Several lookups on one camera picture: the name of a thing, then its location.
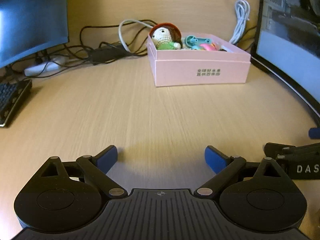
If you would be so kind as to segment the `crochet doll red hat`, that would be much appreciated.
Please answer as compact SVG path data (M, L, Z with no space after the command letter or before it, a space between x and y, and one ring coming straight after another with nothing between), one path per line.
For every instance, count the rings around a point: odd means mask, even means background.
M182 34L172 23L160 23L149 32L157 50L180 50L183 47Z

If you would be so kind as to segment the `black keyboard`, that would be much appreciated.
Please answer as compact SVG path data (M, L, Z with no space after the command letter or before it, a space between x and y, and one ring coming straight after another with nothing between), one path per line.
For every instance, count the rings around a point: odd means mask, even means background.
M13 117L30 95L31 80L1 83L1 127L10 125Z

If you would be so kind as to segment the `pink cardboard box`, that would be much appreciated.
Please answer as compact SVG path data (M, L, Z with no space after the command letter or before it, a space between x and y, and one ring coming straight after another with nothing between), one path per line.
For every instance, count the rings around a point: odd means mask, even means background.
M203 33L182 33L212 39L224 51L157 50L148 37L148 57L155 86L185 86L220 83L245 83L251 55L231 43Z

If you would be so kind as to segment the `white power strip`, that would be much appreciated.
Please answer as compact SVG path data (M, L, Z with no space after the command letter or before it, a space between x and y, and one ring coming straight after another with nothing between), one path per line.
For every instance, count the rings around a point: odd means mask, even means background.
M66 61L67 61L67 57L57 56L47 62L26 68L24 70L24 75L26 77L39 76L45 72L59 70L61 66L66 63Z

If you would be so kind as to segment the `black power adapter brick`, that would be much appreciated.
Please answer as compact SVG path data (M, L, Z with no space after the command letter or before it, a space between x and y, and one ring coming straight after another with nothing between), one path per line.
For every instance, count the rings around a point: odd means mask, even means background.
M101 42L97 49L88 52L89 60L93 65L113 62L130 55L119 42Z

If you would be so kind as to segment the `pink round toy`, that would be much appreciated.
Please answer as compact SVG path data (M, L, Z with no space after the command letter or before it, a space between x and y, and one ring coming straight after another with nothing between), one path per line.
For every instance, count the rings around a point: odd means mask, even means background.
M217 51L217 48L215 44L207 44L207 43L202 43L202 44L197 44L192 46L192 50L205 50L205 51Z

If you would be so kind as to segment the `teal toy stand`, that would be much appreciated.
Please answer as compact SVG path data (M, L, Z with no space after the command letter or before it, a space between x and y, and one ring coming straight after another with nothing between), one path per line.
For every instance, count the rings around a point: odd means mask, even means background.
M184 43L187 47L192 48L193 46L200 46L201 44L212 44L212 40L210 38L188 35L184 38Z

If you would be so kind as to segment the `curved black monitor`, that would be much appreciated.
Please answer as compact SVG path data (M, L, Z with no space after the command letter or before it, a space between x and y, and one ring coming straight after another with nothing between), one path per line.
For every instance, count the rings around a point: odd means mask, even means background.
M68 37L67 0L1 0L1 67Z

